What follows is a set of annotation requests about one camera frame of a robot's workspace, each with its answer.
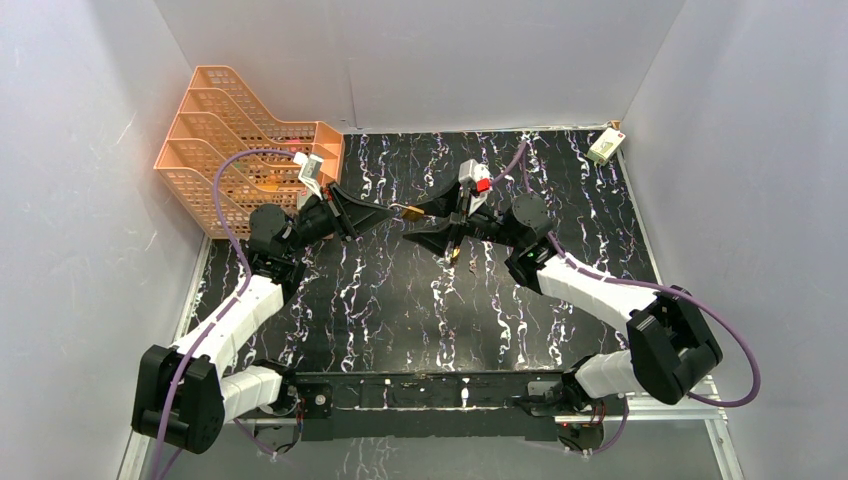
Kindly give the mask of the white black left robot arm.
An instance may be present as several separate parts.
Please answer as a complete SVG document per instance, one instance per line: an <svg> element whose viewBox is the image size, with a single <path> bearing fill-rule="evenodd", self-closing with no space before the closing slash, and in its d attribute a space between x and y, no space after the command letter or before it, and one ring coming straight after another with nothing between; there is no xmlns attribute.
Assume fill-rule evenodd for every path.
<svg viewBox="0 0 848 480"><path fill-rule="evenodd" d="M165 347L151 346L140 360L131 417L134 432L200 454L222 427L255 409L275 416L300 401L294 372L258 360L226 375L239 349L297 293L306 248L331 235L360 237L391 219L392 209L358 200L331 183L312 194L297 215L273 203L249 216L249 237L236 248L245 279L205 320Z"/></svg>

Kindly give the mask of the small brass padlock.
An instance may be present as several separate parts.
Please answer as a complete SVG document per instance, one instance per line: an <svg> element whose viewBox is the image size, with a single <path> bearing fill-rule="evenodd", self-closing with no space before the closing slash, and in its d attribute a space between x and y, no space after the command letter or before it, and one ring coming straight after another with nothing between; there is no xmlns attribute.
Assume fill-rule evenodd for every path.
<svg viewBox="0 0 848 480"><path fill-rule="evenodd" d="M390 205L390 208L395 211L395 213L404 221L408 222L418 222L422 220L426 213L415 206L401 205L398 203L393 203Z"/></svg>

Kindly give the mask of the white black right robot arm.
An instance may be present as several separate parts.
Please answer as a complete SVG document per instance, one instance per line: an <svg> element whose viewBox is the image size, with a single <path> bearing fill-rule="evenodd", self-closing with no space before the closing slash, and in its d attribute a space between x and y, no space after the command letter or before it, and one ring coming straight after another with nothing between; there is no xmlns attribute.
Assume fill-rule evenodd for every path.
<svg viewBox="0 0 848 480"><path fill-rule="evenodd" d="M690 393L723 359L701 311L684 290L624 284L590 269L571 256L559 256L549 234L553 221L535 193L515 197L503 212L484 203L475 183L455 182L439 196L406 206L408 221L437 222L405 234L428 251L454 259L466 238L505 245L505 264L516 284L559 299L622 333L626 349L595 354L566 370L555 392L530 394L528 403L590 413L603 397L647 393L669 405Z"/></svg>

